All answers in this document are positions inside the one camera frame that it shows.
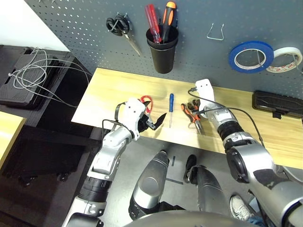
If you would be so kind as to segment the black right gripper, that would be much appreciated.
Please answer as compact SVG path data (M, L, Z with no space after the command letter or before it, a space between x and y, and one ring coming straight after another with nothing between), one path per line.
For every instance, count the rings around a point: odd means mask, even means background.
M205 107L204 106L200 106L200 100L199 99L194 99L190 102L188 102L187 107L190 111L194 111L194 110L199 110L198 114L203 117L203 118L208 118L207 113L205 112Z

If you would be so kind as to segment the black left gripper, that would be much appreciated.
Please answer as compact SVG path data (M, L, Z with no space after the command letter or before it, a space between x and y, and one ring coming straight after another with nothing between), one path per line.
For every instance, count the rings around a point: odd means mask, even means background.
M145 105L145 107L147 107L149 104L151 103L151 101L144 101L143 104ZM152 130L156 130L158 129L164 119L166 117L166 113L162 114L156 121L156 123L154 124L151 120L151 117L149 114L143 114L142 117L139 119L138 121L138 131L139 132L143 132L145 130L147 130L148 128L152 129Z

